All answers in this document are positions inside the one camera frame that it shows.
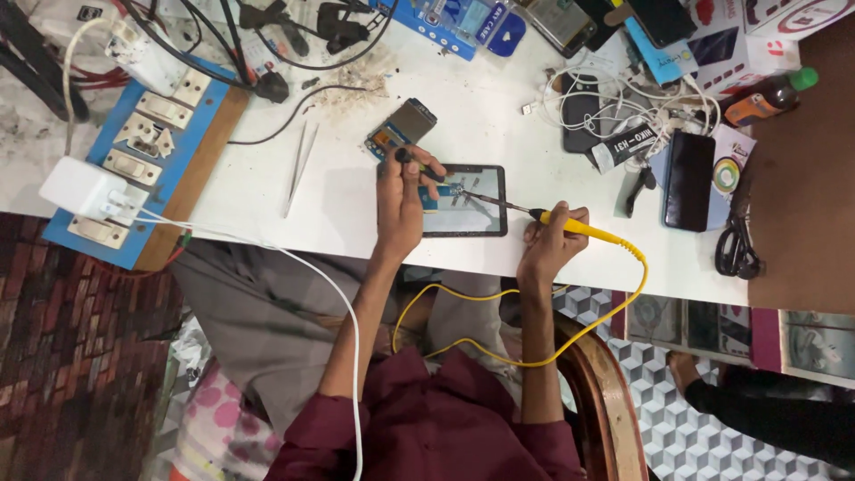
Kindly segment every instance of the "black pants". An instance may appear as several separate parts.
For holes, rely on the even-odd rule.
[[[686,401],[742,434],[855,470],[855,405],[748,397],[700,379],[686,388]]]

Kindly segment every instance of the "yellow cable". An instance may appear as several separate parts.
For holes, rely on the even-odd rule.
[[[463,339],[458,339],[457,341],[454,341],[450,346],[443,347],[442,349],[440,349],[439,351],[437,351],[435,353],[428,354],[427,356],[425,356],[425,359],[432,358],[433,356],[442,354],[445,351],[451,349],[452,347],[455,347],[457,344],[462,344],[464,342],[468,342],[469,344],[472,344],[473,346],[477,347],[481,352],[483,352],[484,354],[486,354],[492,358],[498,359],[500,361],[503,361],[503,362],[511,364],[511,365],[518,365],[520,367],[541,367],[541,366],[544,366],[544,365],[551,363],[555,359],[558,359],[558,356],[560,356],[561,353],[563,353],[568,347],[570,347],[571,344],[578,341],[580,337],[587,334],[588,331],[595,329],[598,325],[603,323],[603,321],[605,321],[605,319],[608,319],[608,318],[614,316],[615,314],[620,312],[621,309],[625,308],[626,306],[629,306],[629,304],[632,303],[635,300],[635,298],[639,296],[639,294],[641,294],[641,289],[643,289],[644,285],[647,283],[647,260],[645,259],[644,254],[641,253],[641,251],[638,250],[637,247],[633,246],[632,244],[630,244],[626,240],[619,239],[619,238],[617,240],[618,240],[617,242],[614,242],[615,244],[617,244],[617,245],[623,247],[624,249],[628,250],[631,254],[633,254],[635,256],[635,258],[637,258],[641,262],[641,265],[644,266],[644,275],[641,277],[641,283],[639,284],[638,288],[635,289],[635,292],[633,292],[629,297],[627,297],[627,299],[624,300],[621,303],[621,305],[619,305],[618,307],[615,307],[614,309],[609,311],[606,315],[604,315],[603,317],[592,322],[585,329],[579,331],[575,336],[571,337],[569,341],[565,342],[564,345],[561,346],[561,348],[556,350],[555,353],[552,356],[550,356],[549,358],[544,359],[540,362],[528,362],[528,363],[514,361],[513,359],[505,359],[502,356],[499,356],[497,354],[491,353],[490,351],[487,351],[477,341],[469,339],[468,337],[464,337]],[[567,287],[569,287],[569,286],[564,286],[560,289],[552,291],[552,293],[555,294],[556,292],[562,291],[562,290],[566,289]],[[451,289],[447,288],[446,286],[443,286],[442,284],[430,284],[430,285],[426,286],[424,289],[422,289],[422,291],[419,294],[417,294],[416,297],[414,297],[413,300],[411,300],[410,303],[404,308],[404,311],[401,312],[401,316],[398,318],[398,322],[395,324],[395,330],[392,333],[392,352],[393,353],[398,352],[396,340],[398,339],[398,328],[401,326],[401,321],[404,320],[404,316],[407,315],[407,311],[410,310],[410,308],[413,306],[413,304],[415,304],[416,301],[419,300],[420,297],[422,297],[422,294],[424,294],[430,288],[440,288],[449,294],[456,295],[457,297],[459,297],[461,299],[466,299],[466,300],[494,300],[494,299],[497,299],[499,297],[502,297],[505,294],[520,292],[519,289],[508,289],[508,290],[502,291],[498,294],[488,295],[487,297],[471,297],[471,296],[468,296],[465,294],[460,294],[454,290],[451,290]]]

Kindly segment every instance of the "gray pants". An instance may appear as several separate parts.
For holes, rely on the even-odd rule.
[[[298,255],[330,276],[353,301],[367,261]],[[193,240],[171,270],[225,375],[250,398],[260,399],[274,430],[284,435],[317,390],[333,347],[335,334],[318,323],[318,315],[344,316],[344,301],[307,266],[257,246]],[[472,296],[500,290],[497,276],[446,271],[442,283]],[[498,299],[473,302],[440,292],[427,323],[429,350],[471,337],[507,357],[499,337],[498,304]],[[382,322],[394,324],[398,315],[390,295]],[[463,350],[499,375],[519,401],[507,379],[510,366],[473,348]],[[435,369],[435,364],[428,367]]]

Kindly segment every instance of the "maroon shirt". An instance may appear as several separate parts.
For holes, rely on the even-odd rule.
[[[452,349],[433,376],[414,347],[369,369],[360,403],[363,479],[581,480],[570,426],[521,425],[504,386]],[[353,479],[353,402],[315,394],[266,481]]]

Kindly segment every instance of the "person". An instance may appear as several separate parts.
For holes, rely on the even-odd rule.
[[[445,174],[429,153],[407,148],[417,162]],[[377,242],[368,262],[302,255],[342,287],[357,316],[363,479],[583,479],[554,362],[523,369],[521,393],[504,375],[508,365],[470,346],[449,350],[441,364],[424,360],[416,347],[372,362],[380,323],[397,319],[398,269],[422,239],[417,191],[426,183],[416,162],[389,158],[384,169],[377,182]],[[435,196],[435,187],[428,188]],[[571,217],[587,223],[587,209],[572,211],[559,202],[551,215],[551,225],[526,228],[516,272],[524,362],[554,354],[552,282],[588,243],[563,231]],[[326,281],[280,252],[198,240],[173,271],[224,373],[284,433],[266,479],[353,479],[357,336]],[[499,292],[499,281],[448,270],[442,282],[488,296]],[[498,303],[439,292],[427,322],[429,351],[470,337],[507,357]],[[333,341],[317,316],[345,314]]]
[[[677,390],[699,413],[777,448],[855,472],[854,405],[756,397],[713,386],[701,379],[688,353],[669,353],[668,365]]]

